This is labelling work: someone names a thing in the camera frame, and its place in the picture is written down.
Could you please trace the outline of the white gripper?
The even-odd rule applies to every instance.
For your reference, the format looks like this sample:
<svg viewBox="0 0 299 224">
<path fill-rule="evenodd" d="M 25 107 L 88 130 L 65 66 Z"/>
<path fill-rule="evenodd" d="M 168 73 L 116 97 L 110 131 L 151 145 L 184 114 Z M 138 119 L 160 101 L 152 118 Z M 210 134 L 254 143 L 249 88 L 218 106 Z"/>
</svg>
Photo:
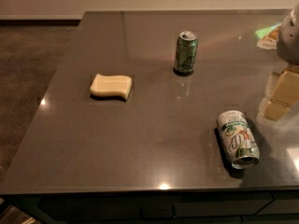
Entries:
<svg viewBox="0 0 299 224">
<path fill-rule="evenodd" d="M 277 42 L 278 57 L 288 64 L 274 72 L 265 90 L 262 115 L 279 120 L 299 101 L 299 4 L 281 23 Z"/>
</svg>

